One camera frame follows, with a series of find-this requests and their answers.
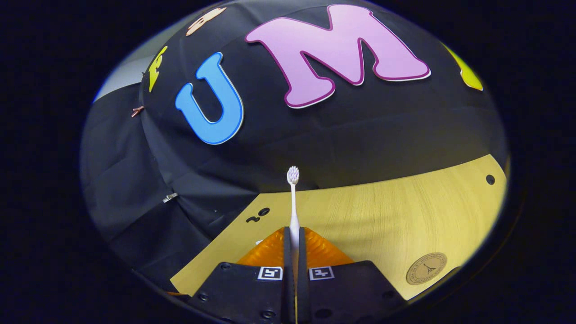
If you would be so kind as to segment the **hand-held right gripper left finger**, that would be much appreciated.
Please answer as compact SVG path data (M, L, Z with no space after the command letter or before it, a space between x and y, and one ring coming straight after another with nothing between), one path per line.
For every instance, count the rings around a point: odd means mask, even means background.
M295 280L288 227L257 245L247 262L221 262L196 293L194 311L225 324L294 324Z

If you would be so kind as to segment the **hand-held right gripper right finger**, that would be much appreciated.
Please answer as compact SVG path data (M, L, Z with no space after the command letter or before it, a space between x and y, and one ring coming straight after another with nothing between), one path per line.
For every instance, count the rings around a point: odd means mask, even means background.
M313 243L300 229L297 270L299 324L384 324L406 300L371 261L337 264L311 256Z

